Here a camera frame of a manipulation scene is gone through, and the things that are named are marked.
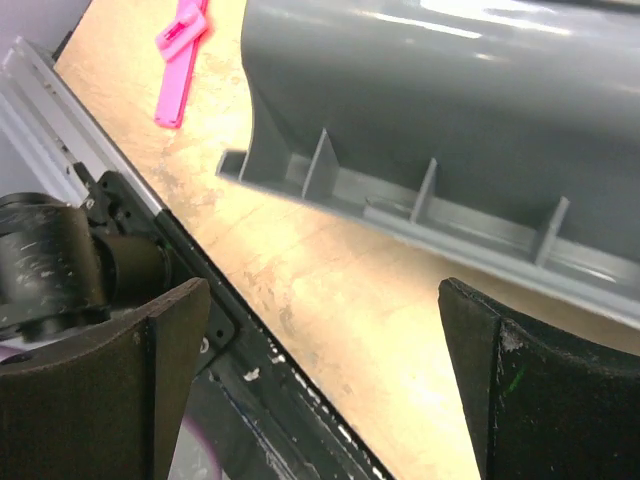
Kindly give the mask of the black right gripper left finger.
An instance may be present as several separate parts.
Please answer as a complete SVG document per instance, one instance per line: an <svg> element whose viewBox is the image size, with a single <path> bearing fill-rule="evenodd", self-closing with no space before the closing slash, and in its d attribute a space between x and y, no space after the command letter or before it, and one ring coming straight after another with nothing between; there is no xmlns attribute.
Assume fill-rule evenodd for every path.
<svg viewBox="0 0 640 480"><path fill-rule="evenodd" d="M4 479L165 479L209 317L190 279L1 364Z"/></svg>

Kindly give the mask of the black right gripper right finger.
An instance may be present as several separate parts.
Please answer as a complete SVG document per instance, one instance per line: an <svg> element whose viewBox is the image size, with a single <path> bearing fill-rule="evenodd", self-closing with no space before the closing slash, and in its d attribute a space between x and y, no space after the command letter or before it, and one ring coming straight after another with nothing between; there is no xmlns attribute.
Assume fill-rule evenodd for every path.
<svg viewBox="0 0 640 480"><path fill-rule="evenodd" d="M638 478L638 356L455 278L438 305L481 478Z"/></svg>

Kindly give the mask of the grey plastic crate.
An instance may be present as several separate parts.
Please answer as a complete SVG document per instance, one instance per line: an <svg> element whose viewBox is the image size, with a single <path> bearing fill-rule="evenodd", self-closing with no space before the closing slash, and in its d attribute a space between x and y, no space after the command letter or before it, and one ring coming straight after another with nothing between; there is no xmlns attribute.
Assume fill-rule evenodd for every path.
<svg viewBox="0 0 640 480"><path fill-rule="evenodd" d="M220 176L639 323L635 1L250 1Z"/></svg>

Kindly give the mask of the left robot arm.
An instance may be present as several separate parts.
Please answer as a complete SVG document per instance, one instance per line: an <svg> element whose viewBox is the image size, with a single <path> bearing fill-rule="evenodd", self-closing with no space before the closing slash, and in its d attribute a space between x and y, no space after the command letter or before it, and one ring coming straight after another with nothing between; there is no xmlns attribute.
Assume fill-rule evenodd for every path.
<svg viewBox="0 0 640 480"><path fill-rule="evenodd" d="M154 239L103 233L43 193L1 199L1 337L38 342L109 320L166 292L173 267Z"/></svg>

